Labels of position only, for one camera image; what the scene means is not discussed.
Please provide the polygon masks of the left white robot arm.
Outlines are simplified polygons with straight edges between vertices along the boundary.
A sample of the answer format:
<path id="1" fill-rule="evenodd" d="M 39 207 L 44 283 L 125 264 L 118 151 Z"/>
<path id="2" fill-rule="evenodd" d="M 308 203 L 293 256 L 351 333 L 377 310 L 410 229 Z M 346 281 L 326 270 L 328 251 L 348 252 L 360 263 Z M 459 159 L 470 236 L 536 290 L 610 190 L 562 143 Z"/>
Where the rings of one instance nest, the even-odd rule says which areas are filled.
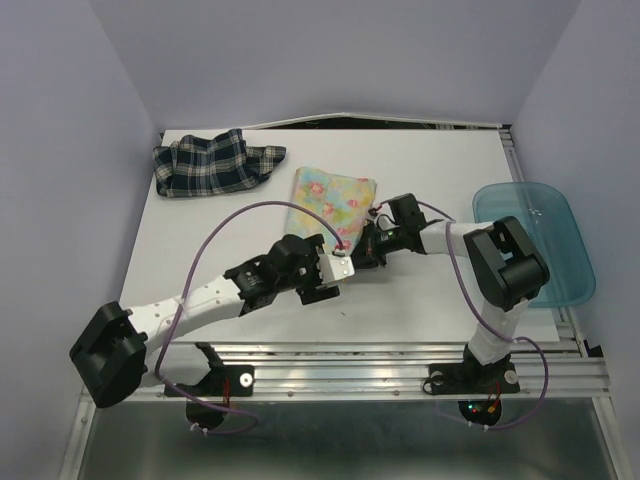
<path id="1" fill-rule="evenodd" d="M 102 305 L 69 356 L 99 408 L 112 407 L 141 386 L 165 378 L 169 343 L 213 323 L 240 318 L 293 291 L 309 305 L 339 296 L 339 282 L 355 273 L 352 259 L 328 253 L 321 235 L 285 235 L 271 249 L 181 295 L 125 309 Z"/>

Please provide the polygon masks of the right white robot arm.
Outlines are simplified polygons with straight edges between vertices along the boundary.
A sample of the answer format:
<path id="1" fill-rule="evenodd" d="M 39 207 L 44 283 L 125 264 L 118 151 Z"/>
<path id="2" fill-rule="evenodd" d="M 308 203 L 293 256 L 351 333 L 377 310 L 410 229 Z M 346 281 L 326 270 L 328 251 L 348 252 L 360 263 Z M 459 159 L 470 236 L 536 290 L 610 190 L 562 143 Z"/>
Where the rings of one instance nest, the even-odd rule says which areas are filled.
<path id="1" fill-rule="evenodd" d="M 435 363 L 424 380 L 426 394 L 480 395 L 520 390 L 511 346 L 523 312 L 549 282 L 550 271 L 537 247 L 513 216 L 494 222 L 458 223 L 445 213 L 426 219 L 427 205 L 412 194 L 386 201 L 390 227 L 379 225 L 378 208 L 369 211 L 351 258 L 358 270 L 383 267 L 388 255 L 410 251 L 446 255 L 454 273 L 457 259 L 469 260 L 483 304 L 476 307 L 468 289 L 462 296 L 477 320 L 476 331 L 458 363 Z"/>

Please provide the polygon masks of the pastel tie-dye skirt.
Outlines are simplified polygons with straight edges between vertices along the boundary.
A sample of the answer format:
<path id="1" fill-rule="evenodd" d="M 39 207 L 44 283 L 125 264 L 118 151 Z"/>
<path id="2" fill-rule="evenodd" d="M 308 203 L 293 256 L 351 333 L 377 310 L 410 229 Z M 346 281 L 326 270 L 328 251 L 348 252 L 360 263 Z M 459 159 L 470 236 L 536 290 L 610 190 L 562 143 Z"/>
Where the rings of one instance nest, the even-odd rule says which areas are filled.
<path id="1" fill-rule="evenodd" d="M 372 178 L 301 167 L 294 176 L 290 202 L 322 217 L 340 236 L 344 253 L 350 255 L 360 240 L 376 189 Z"/>

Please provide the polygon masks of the navy plaid skirt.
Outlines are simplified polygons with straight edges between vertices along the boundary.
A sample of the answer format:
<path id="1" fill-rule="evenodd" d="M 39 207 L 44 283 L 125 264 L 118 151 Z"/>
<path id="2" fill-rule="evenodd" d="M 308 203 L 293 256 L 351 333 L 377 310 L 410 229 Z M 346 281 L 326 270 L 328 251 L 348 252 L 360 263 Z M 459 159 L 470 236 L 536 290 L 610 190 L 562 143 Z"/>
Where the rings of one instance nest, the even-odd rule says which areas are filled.
<path id="1" fill-rule="evenodd" d="M 153 149 L 156 192 L 199 198 L 251 190 L 270 179 L 286 153 L 283 146 L 249 146 L 240 129 L 212 139 L 186 135 Z"/>

